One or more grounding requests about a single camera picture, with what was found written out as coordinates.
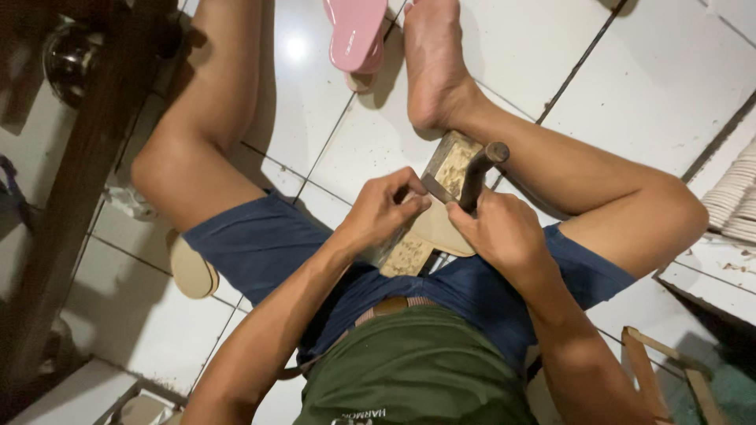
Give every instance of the person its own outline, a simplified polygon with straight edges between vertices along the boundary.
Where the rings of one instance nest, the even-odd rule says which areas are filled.
[[[477,217],[448,204],[478,255],[383,277],[358,254],[428,207],[412,169],[367,181],[327,234],[225,157],[256,107],[261,4],[200,3],[187,83],[132,165],[138,190],[254,305],[183,423],[249,424],[297,348],[300,364],[317,360],[297,424],[534,423],[523,364],[536,343],[566,423],[654,423],[584,310],[700,237],[708,216],[686,186],[494,106],[465,68],[458,0],[416,0],[404,10],[412,124],[506,140],[508,175],[572,218],[541,229],[523,201],[485,189]],[[413,197],[398,205],[400,189]]]

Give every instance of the navy blue shorts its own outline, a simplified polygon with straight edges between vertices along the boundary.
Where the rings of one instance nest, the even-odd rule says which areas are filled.
[[[583,310],[612,298],[635,278],[617,265],[544,228],[551,255]],[[275,193],[223,212],[184,239],[256,306],[330,236]],[[300,363],[325,352],[355,320],[389,296],[427,296],[480,329],[524,374],[525,352],[537,341],[522,297],[479,256],[459,258],[427,278],[387,278],[356,262],[328,296],[299,345]]]

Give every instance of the t-shirt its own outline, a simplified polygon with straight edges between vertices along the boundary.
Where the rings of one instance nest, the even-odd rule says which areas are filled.
[[[488,339],[440,306],[350,331],[312,369],[295,425],[537,423]]]

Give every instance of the bare foot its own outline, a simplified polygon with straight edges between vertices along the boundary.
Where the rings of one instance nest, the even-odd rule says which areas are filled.
[[[455,112],[480,92],[462,58],[460,3],[415,0],[404,13],[410,122],[419,129],[453,127]]]

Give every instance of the metal bowl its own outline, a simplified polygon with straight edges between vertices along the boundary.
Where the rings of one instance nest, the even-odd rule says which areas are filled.
[[[97,65],[102,44],[102,33],[78,23],[60,26],[45,43],[42,50],[45,78],[55,96],[74,109],[82,103],[88,76]]]

